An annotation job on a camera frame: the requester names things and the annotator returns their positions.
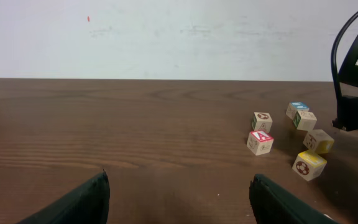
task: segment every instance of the block with blue top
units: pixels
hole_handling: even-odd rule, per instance
[[[287,112],[285,113],[288,117],[293,119],[297,111],[309,111],[309,107],[302,102],[291,102],[288,105]]]

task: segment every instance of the wooden block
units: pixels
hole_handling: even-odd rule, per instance
[[[317,118],[312,112],[297,111],[293,124],[297,130],[311,131],[316,125]]]
[[[288,117],[293,119],[297,111],[309,111],[309,107],[301,102],[292,102],[288,105],[287,112],[285,113]]]
[[[272,123],[273,120],[269,113],[255,112],[251,126],[254,131],[263,130],[266,133],[269,133],[270,128],[272,128]]]
[[[317,154],[329,153],[334,145],[334,139],[323,130],[308,131],[303,144]]]
[[[273,140],[273,137],[265,131],[251,131],[248,135],[247,147],[259,156],[270,152]]]
[[[320,176],[326,164],[327,160],[312,150],[307,150],[298,154],[292,169],[302,178],[309,181]]]

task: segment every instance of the brown wooden tabletop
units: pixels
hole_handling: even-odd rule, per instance
[[[291,169],[306,132],[285,116],[290,101],[306,103],[315,129],[336,141],[310,182]],[[262,156],[244,143],[255,111],[273,118],[273,149]],[[332,83],[0,79],[0,223],[102,169],[108,223],[255,223],[256,173],[338,222],[358,223],[358,139],[332,128],[335,117]]]

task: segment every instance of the whiteboard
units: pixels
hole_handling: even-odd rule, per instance
[[[331,81],[331,46],[357,10],[358,0],[0,0],[0,78]],[[357,33],[358,21],[339,63]]]

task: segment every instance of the black wire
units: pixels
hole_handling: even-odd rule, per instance
[[[342,39],[343,34],[346,32],[347,28],[358,18],[358,12],[355,13],[342,27],[341,31],[339,31],[338,35],[335,38],[333,49],[331,50],[331,73],[333,74],[334,87],[335,87],[335,95],[338,103],[341,102],[342,92],[341,85],[338,81],[338,70],[336,66],[336,52],[338,50],[339,42]]]

